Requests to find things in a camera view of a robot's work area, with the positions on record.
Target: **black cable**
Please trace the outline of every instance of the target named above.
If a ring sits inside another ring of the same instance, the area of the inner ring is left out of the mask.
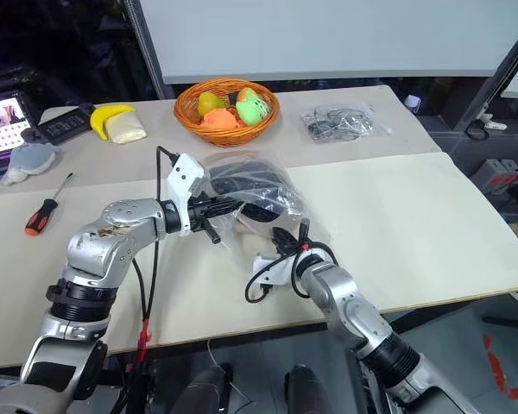
[[[273,261],[271,263],[268,263],[267,266],[265,266],[263,269],[261,269],[256,274],[254,274],[253,277],[248,282],[248,284],[245,286],[245,291],[244,291],[243,294],[245,296],[246,302],[248,302],[250,304],[256,304],[258,302],[261,302],[263,299],[265,299],[267,297],[267,295],[268,295],[268,289],[266,289],[266,288],[263,289],[263,294],[259,298],[256,298],[256,299],[250,298],[250,288],[251,288],[251,286],[259,278],[259,276],[261,276],[263,273],[268,272],[271,268],[273,268],[274,266],[276,266],[279,263],[282,263],[284,260],[292,257],[294,254],[295,253],[283,255],[283,256],[279,257],[278,259],[276,259],[275,261]]]
[[[301,293],[300,290],[297,288],[297,274],[296,274],[296,269],[297,269],[297,263],[301,257],[301,255],[303,254],[305,250],[303,249],[300,249],[300,251],[298,251],[296,254],[295,254],[295,257],[294,257],[294,263],[292,263],[292,272],[291,272],[291,277],[290,277],[290,280],[292,282],[292,289],[294,289],[294,292],[297,296],[299,296],[300,298],[304,298],[304,299],[309,299],[310,296],[305,294],[305,293]]]
[[[155,294],[155,281],[157,280],[157,261],[159,258],[159,242],[156,241],[154,243],[154,267],[152,268],[152,283],[149,287],[149,297],[148,297],[148,309],[146,311],[146,317],[144,319],[149,319],[149,316],[152,314],[152,304],[154,302],[154,294]]]
[[[320,250],[324,250],[330,256],[330,258],[334,262],[334,265],[336,265],[336,266],[338,265],[338,260],[336,260],[336,256],[334,255],[334,252],[332,252],[332,249],[329,248],[324,243],[321,243],[320,241],[311,241],[311,242],[307,243],[307,245],[308,245],[309,249],[318,248]],[[298,265],[301,255],[305,251],[306,250],[304,250],[303,247],[300,247],[300,250],[296,253],[296,255],[294,257],[294,263],[292,264],[292,273],[291,273],[290,281],[292,282],[292,288],[294,289],[294,292],[297,296],[299,296],[300,298],[309,299],[310,296],[305,293],[300,292],[300,290],[297,287],[297,272],[296,272],[297,265]]]
[[[244,405],[240,405],[236,411],[234,411],[232,414],[237,414],[238,412],[240,412],[241,410],[243,410],[245,407],[249,407],[250,405],[252,405],[253,403],[255,403],[255,401],[248,401],[247,403],[245,403]]]
[[[179,158],[178,154],[172,154],[169,153],[164,147],[157,147],[155,149],[155,183],[156,183],[156,193],[155,193],[155,199],[159,203],[161,201],[161,153],[164,153],[170,160],[171,164],[174,165],[174,163]],[[145,292],[144,292],[144,283],[143,283],[143,276],[142,272],[140,271],[140,267],[136,263],[135,260],[133,260],[133,265],[135,266],[136,275],[138,276],[138,283],[140,285],[141,289],[141,302],[142,302],[142,319],[149,319],[151,312],[152,312],[152,305],[154,302],[154,294],[155,294],[155,282],[157,280],[157,265],[159,260],[159,241],[156,241],[154,243],[154,265],[152,268],[152,281],[151,286],[149,287],[149,298],[148,298],[148,306],[146,306],[145,302]],[[130,389],[132,387],[132,384],[136,378],[137,375],[140,374],[140,372],[143,370],[145,364],[144,363],[138,363],[138,353],[135,353],[136,358],[134,365],[132,369],[129,372],[129,375],[127,376],[127,380],[124,383],[123,389],[120,391],[119,396],[117,398],[116,403],[113,405],[113,408],[111,409],[111,414],[119,414],[124,406],[127,404],[127,401],[129,399]]]
[[[477,136],[473,134],[474,131],[481,131],[483,133],[482,136]],[[466,130],[464,132],[468,137],[473,141],[485,141],[490,138],[490,133],[487,129],[485,129],[483,122],[481,122],[479,119],[475,119],[474,121],[470,122],[468,127],[466,127]]]
[[[136,259],[132,260],[132,266],[135,267],[136,276],[138,276],[138,285],[140,286],[140,304],[142,305],[142,320],[146,319],[146,292],[144,288],[144,277],[142,276],[142,272],[140,271],[140,267],[138,263],[136,263]]]

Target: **cable connector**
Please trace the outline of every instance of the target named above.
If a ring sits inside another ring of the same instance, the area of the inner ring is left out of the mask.
[[[152,334],[148,332],[148,326],[149,319],[144,319],[142,321],[142,330],[140,331],[140,336],[138,337],[138,363],[144,361],[144,357],[146,356],[146,346],[152,339]]]
[[[261,283],[260,287],[262,289],[263,295],[267,296],[270,290],[273,288],[272,285],[267,285],[266,283]]]

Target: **orange basket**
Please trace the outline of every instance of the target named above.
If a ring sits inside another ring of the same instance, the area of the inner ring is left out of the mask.
[[[268,116],[263,119],[262,122],[253,127],[237,129],[212,129],[199,126],[201,123],[201,115],[198,112],[198,98],[201,92],[208,91],[214,93],[220,97],[228,107],[229,93],[239,92],[246,86],[255,91],[270,108]],[[280,112],[280,104],[273,92],[259,84],[233,78],[208,80],[191,86],[179,95],[174,105],[174,115],[184,128],[218,147],[236,147],[254,140],[275,121],[278,112]]]

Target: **red cable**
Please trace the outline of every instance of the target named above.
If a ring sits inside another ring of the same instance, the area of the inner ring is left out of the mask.
[[[138,337],[138,362],[141,363],[144,361],[144,356],[146,356],[146,345],[152,339],[152,334],[148,332],[149,319],[144,319],[142,321],[142,330],[140,331],[140,336]]]

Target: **laptop screen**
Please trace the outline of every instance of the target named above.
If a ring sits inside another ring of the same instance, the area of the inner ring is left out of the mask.
[[[17,98],[0,99],[0,153],[22,145],[21,132],[28,127],[27,116]]]

